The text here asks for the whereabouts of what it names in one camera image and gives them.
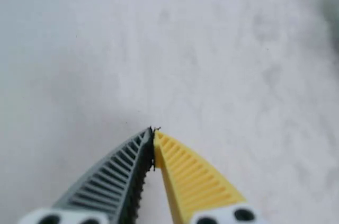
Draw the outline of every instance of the black hole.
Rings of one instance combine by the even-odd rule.
[[[211,217],[202,217],[197,221],[197,224],[218,224],[217,221]]]
[[[57,215],[48,215],[39,221],[38,224],[58,224],[60,221],[60,217]]]
[[[238,209],[234,212],[234,216],[239,221],[251,221],[254,220],[253,212],[247,209]]]
[[[96,219],[87,219],[82,221],[80,224],[100,224],[100,222]]]

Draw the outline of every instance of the gray background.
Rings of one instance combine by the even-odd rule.
[[[154,125],[271,223],[337,223],[339,57],[325,1],[0,0],[0,222],[51,205]],[[137,223],[172,223],[159,171]]]

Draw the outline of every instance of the ridged surface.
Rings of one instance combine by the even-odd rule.
[[[153,132],[147,128],[93,166],[55,207],[100,211],[111,223],[134,223],[152,162]]]
[[[187,223],[196,211],[245,201],[214,167],[177,140],[155,131],[154,147],[175,224]]]

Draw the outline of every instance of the yellow plastic arm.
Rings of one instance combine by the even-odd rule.
[[[161,168],[174,224],[201,210],[244,202],[243,196],[206,160],[156,130],[155,166]]]

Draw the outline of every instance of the white plastic part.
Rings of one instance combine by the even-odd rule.
[[[267,224],[258,211],[250,205],[241,203],[228,207],[197,212],[191,218],[190,224]]]
[[[86,222],[91,224],[109,224],[108,217],[104,213],[54,208],[38,209],[30,212],[19,221],[19,224],[86,224]]]

